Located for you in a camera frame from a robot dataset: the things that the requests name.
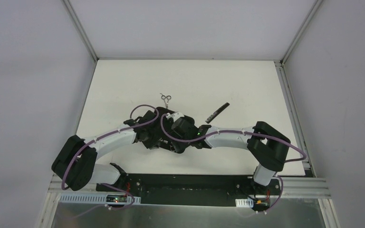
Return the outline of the black zip tool case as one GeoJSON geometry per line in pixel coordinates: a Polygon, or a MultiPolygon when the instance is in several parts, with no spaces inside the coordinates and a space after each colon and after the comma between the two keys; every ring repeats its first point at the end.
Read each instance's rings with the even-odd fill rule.
{"type": "MultiPolygon", "coordinates": [[[[183,153],[189,144],[172,140],[165,135],[160,125],[161,116],[167,113],[172,114],[173,111],[164,107],[157,107],[157,110],[159,111],[158,118],[151,124],[144,126],[143,135],[139,139],[147,149],[163,148],[174,153],[183,153]]],[[[194,124],[194,119],[185,115],[177,121],[172,118],[163,119],[165,131],[172,137],[181,140],[196,138],[198,128],[194,124]]]]}

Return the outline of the black comb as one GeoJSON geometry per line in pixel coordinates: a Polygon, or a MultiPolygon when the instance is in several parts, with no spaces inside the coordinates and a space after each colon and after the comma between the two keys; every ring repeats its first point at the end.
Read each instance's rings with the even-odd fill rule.
{"type": "Polygon", "coordinates": [[[207,124],[210,124],[221,112],[223,112],[228,106],[230,105],[230,103],[226,102],[225,104],[223,104],[221,107],[219,107],[216,111],[214,111],[206,120],[205,122],[207,124]]]}

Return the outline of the silver thinning scissors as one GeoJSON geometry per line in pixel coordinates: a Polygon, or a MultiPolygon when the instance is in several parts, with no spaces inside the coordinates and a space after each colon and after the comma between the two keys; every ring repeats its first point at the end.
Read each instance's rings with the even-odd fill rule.
{"type": "Polygon", "coordinates": [[[169,102],[172,99],[172,97],[170,95],[164,95],[162,93],[160,93],[160,95],[161,95],[161,99],[164,102],[165,108],[168,108],[169,107],[169,102]]]}

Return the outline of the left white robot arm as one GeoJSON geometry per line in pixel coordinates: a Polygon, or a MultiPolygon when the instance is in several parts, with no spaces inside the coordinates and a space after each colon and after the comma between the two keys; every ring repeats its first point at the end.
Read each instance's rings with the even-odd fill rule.
{"type": "Polygon", "coordinates": [[[51,166],[62,180],[61,189],[78,191],[88,184],[108,184],[114,192],[121,192],[126,186],[121,171],[114,165],[97,164],[96,161],[118,148],[133,144],[137,131],[155,122],[159,115],[155,108],[154,117],[143,123],[130,119],[113,131],[90,139],[77,135],[69,137],[51,166]]]}

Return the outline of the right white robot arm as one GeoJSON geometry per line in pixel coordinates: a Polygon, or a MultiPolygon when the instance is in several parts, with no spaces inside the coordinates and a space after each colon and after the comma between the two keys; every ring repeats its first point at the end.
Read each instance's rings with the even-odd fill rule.
{"type": "Polygon", "coordinates": [[[171,124],[169,130],[164,130],[170,139],[197,149],[225,147],[250,151],[259,162],[250,185],[251,190],[258,195],[268,191],[272,177],[283,170],[291,145],[289,138],[263,121],[241,129],[212,125],[197,128],[181,117],[175,121],[164,116],[161,123],[171,124]]]}

